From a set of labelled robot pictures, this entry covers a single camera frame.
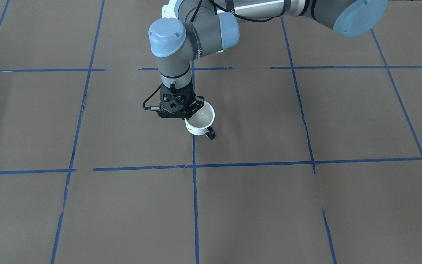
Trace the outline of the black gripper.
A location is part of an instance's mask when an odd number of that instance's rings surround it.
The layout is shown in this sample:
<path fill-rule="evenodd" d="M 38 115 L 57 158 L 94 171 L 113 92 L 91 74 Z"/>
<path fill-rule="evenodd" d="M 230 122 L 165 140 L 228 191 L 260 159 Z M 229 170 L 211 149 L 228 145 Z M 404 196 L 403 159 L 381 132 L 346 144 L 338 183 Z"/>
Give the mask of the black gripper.
<path fill-rule="evenodd" d="M 194 93 L 193 83 L 188 83 L 187 85 L 179 88 L 177 84 L 165 84 L 160 85 L 160 102 L 164 107 L 186 107 L 190 103 L 190 99 Z M 193 102 L 190 105 L 190 111 L 186 110 L 183 112 L 183 120 L 189 120 L 193 117 L 193 114 L 198 112 L 205 104 L 205 98 L 203 96 L 194 96 Z"/>

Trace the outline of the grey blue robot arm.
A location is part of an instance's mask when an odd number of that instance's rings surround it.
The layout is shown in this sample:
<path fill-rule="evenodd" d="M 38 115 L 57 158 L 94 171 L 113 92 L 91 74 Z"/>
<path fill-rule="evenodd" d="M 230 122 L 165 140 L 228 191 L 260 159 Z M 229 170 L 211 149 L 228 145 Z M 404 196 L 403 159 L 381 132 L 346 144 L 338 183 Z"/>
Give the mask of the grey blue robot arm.
<path fill-rule="evenodd" d="M 148 30 L 161 84 L 158 106 L 142 104 L 161 118 L 189 119 L 204 107 L 194 92 L 191 62 L 238 44 L 240 22 L 308 17 L 338 35 L 354 38 L 385 13 L 385 0 L 171 0 Z"/>

